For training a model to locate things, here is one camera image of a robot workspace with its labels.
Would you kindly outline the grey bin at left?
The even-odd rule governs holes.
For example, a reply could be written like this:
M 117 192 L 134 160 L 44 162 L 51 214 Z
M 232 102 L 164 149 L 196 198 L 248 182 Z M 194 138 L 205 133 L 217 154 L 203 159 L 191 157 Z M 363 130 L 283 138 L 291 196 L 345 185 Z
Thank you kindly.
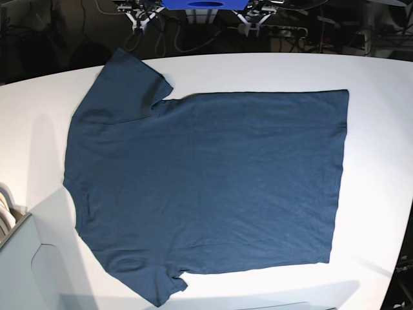
M 97 309 L 64 189 L 26 211 L 1 186 L 1 309 Z

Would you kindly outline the white power strip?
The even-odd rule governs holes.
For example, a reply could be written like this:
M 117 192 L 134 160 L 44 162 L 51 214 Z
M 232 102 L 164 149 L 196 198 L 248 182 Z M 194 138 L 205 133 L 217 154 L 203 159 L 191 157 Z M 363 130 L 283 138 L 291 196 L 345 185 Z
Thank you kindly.
M 236 30 L 247 37 L 281 37 L 281 38 L 306 38 L 308 30 L 300 26 L 285 25 L 245 25 L 240 24 Z

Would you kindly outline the dark blue T-shirt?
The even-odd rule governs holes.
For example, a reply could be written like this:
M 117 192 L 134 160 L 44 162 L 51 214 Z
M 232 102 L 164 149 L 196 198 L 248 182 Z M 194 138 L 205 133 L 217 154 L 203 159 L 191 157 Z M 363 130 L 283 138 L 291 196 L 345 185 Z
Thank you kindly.
M 103 269 L 159 307 L 183 273 L 328 263 L 348 91 L 171 92 L 120 49 L 72 116 L 63 185 Z

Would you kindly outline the blue box on stand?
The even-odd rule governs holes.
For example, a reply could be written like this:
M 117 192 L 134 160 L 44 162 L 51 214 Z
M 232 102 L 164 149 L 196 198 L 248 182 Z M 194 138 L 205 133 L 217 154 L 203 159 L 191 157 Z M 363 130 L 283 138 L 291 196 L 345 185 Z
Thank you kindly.
M 248 0 L 162 0 L 161 4 L 169 10 L 243 10 Z

